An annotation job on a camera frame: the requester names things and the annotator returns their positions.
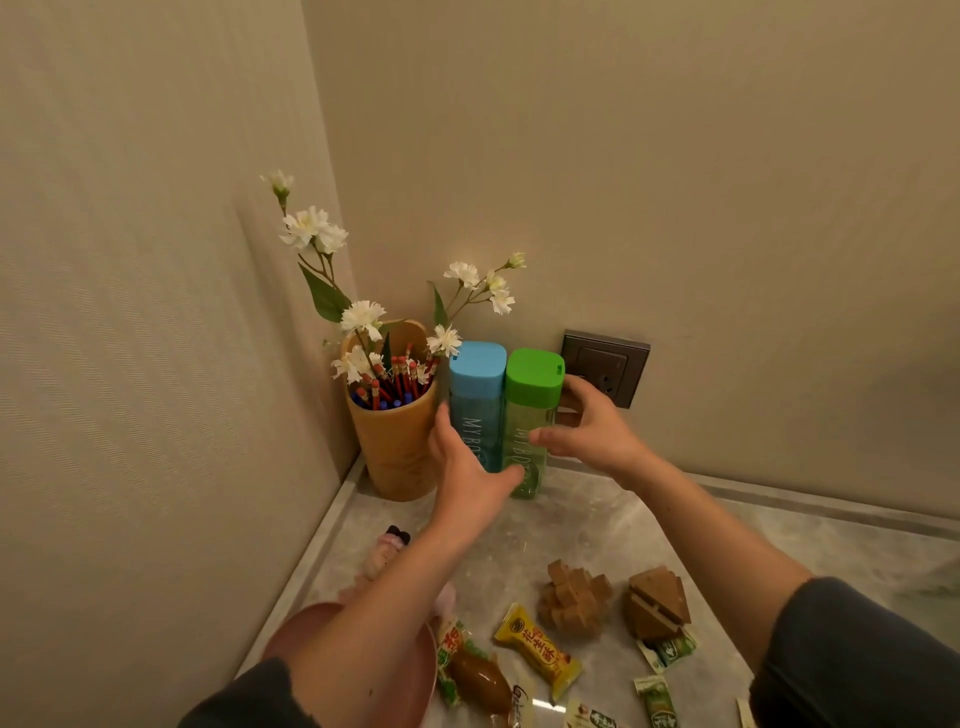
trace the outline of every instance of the socket plate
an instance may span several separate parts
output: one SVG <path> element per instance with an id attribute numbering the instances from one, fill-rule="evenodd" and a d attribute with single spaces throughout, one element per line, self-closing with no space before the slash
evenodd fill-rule
<path id="1" fill-rule="evenodd" d="M 618 407 L 630 408 L 650 345 L 584 331 L 565 331 L 560 356 L 566 372 L 581 376 Z"/>

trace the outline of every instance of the pink stuffed toy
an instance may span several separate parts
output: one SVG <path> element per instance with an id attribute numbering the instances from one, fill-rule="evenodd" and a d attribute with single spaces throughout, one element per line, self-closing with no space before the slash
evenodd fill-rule
<path id="1" fill-rule="evenodd" d="M 367 560 L 364 561 L 360 573 L 353 577 L 353 586 L 342 589 L 337 594 L 337 601 L 341 604 L 350 604 L 353 599 L 359 596 L 377 575 L 383 571 L 384 567 L 390 563 L 400 550 L 410 543 L 410 534 L 401 531 L 395 525 L 390 526 L 387 532 L 377 537 L 370 553 L 367 554 Z M 433 603 L 431 617 L 440 617 L 447 619 L 453 615 L 453 609 L 457 604 L 457 592 L 453 584 L 447 582 L 444 588 Z"/>

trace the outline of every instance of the green bottle cap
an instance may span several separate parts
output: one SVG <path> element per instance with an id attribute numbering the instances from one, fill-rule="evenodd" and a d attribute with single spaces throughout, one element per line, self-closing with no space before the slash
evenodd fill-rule
<path id="1" fill-rule="evenodd" d="M 504 397 L 513 404 L 553 409 L 564 389 L 564 358 L 539 349 L 517 349 L 507 360 Z"/>

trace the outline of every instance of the artificial flower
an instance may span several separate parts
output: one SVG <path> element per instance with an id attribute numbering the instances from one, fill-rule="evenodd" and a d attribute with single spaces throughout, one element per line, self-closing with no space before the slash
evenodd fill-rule
<path id="1" fill-rule="evenodd" d="M 340 328 L 344 331 L 357 331 L 365 329 L 371 341 L 379 341 L 383 338 L 377 330 L 380 322 L 379 318 L 387 312 L 379 303 L 369 301 L 354 301 L 350 308 L 344 311 L 344 316 L 340 320 Z"/>
<path id="2" fill-rule="evenodd" d="M 480 275 L 477 273 L 477 267 L 460 261 L 450 263 L 450 270 L 444 271 L 444 278 L 459 279 L 464 287 L 470 290 L 475 289 L 480 284 Z"/>
<path id="3" fill-rule="evenodd" d="M 344 247 L 344 241 L 347 239 L 347 231 L 339 228 L 333 223 L 324 222 L 320 225 L 317 237 L 320 240 L 322 253 L 333 254 Z"/>
<path id="4" fill-rule="evenodd" d="M 499 288 L 493 291 L 493 296 L 490 301 L 493 304 L 493 310 L 501 315 L 510 313 L 511 303 L 516 303 L 514 297 L 510 295 L 510 291 L 506 288 Z"/>
<path id="5" fill-rule="evenodd" d="M 444 356 L 456 356 L 458 347 L 464 342 L 460 340 L 457 329 L 454 327 L 444 328 L 440 324 L 434 328 L 436 336 L 427 336 L 426 345 L 431 353 L 440 352 Z"/>
<path id="6" fill-rule="evenodd" d="M 325 223 L 326 212 L 318 211 L 311 205 L 309 209 L 302 209 L 296 214 L 283 218 L 283 224 L 287 226 L 290 234 L 281 235 L 280 240 L 302 250 L 310 244 L 313 236 L 320 232 L 321 226 Z"/>
<path id="7" fill-rule="evenodd" d="M 371 373 L 370 362 L 359 344 L 353 347 L 353 351 L 344 354 L 343 359 L 334 359 L 330 365 L 337 370 L 333 378 L 337 378 L 344 372 L 347 373 L 347 384 L 354 381 L 363 381 L 363 375 Z"/>
<path id="8" fill-rule="evenodd" d="M 278 197 L 286 197 L 290 194 L 290 188 L 294 186 L 294 176 L 285 175 L 282 171 L 276 169 L 270 174 L 260 175 L 260 179 L 269 182 L 270 187 L 274 189 L 274 194 Z"/>
<path id="9" fill-rule="evenodd" d="M 500 291 L 506 290 L 507 281 L 504 280 L 503 276 L 498 276 L 496 271 L 490 271 L 487 273 L 487 289 L 490 291 Z"/>

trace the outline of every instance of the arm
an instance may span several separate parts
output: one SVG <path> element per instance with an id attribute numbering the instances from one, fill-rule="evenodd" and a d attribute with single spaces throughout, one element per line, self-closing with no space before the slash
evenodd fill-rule
<path id="1" fill-rule="evenodd" d="M 446 404 L 430 449 L 443 469 L 430 523 L 289 661 L 294 697 L 323 728 L 364 724 L 437 594 L 523 477 L 520 466 L 485 473 L 450 425 Z"/>
<path id="2" fill-rule="evenodd" d="M 579 426 L 534 430 L 530 442 L 555 455 L 578 457 L 640 496 L 756 672 L 783 606 L 812 574 L 639 442 L 606 396 L 576 376 L 568 376 L 564 386 L 569 395 L 561 404 L 582 416 L 560 421 L 579 420 Z"/>

